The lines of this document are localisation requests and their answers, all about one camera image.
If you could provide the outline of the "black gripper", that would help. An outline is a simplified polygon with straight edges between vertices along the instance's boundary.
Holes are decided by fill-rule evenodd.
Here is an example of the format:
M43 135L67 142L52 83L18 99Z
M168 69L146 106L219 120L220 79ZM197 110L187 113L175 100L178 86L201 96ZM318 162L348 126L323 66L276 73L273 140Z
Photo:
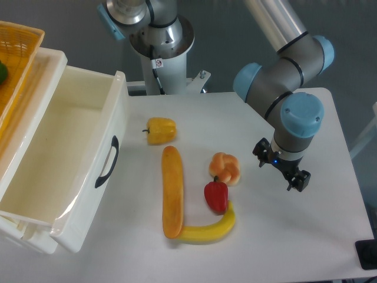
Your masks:
M302 192L309 184L311 174L300 170L299 164L303 158L303 151L288 152L281 148L274 148L266 138L262 138L254 147L253 155L259 161L259 167L271 164L279 170L288 181L287 191L295 189Z

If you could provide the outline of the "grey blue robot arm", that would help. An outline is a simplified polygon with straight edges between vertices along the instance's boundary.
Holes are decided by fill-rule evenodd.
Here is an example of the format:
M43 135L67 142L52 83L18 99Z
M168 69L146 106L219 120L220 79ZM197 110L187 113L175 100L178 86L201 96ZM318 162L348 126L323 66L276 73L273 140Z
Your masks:
M233 89L275 130L271 141L262 139L253 149L260 165L272 165L289 188L302 191L310 173L300 170L299 163L324 109L317 97L299 88L331 65L334 49L326 38L310 35L286 1L246 1L246 7L279 58L267 68L244 66ZM188 92L186 54L194 32L178 14L176 1L105 1L97 11L113 37L128 38L140 56L148 95Z

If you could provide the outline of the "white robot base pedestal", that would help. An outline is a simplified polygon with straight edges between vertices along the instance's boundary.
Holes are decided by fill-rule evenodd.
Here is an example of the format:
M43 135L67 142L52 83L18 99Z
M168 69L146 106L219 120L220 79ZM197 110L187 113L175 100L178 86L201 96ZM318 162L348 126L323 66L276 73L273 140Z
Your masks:
M186 93L187 53L193 43L193 27L182 15L169 26L148 25L130 35L130 44L140 56L148 96Z

